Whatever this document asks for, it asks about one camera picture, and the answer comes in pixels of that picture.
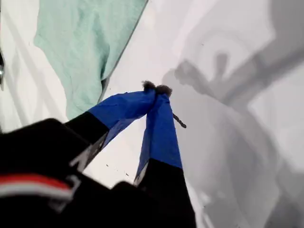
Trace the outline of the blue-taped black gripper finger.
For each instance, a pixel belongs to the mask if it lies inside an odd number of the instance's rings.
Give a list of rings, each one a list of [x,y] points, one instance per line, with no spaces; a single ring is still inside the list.
[[[140,162],[134,183],[147,197],[147,224],[155,228],[194,228],[190,202],[170,105],[172,90],[154,87],[155,102],[146,116]]]
[[[75,155],[71,166],[83,171],[95,156],[133,121],[142,118],[152,108],[156,98],[156,86],[143,82],[143,90],[116,94],[65,125],[89,143],[87,149]]]

